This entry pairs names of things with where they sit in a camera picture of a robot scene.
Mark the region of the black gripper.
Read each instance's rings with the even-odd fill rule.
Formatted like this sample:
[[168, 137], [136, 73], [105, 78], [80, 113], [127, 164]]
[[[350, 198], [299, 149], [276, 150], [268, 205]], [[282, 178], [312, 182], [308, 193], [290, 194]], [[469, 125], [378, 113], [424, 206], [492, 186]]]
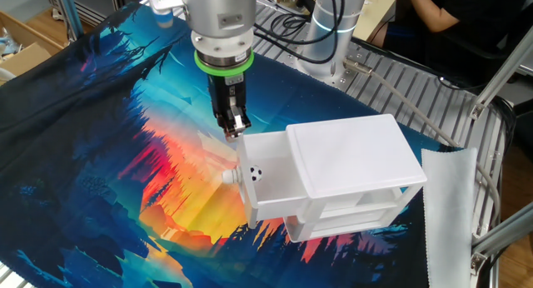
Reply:
[[234, 142], [251, 126], [246, 110], [245, 74], [231, 77], [209, 76], [209, 92], [218, 126]]

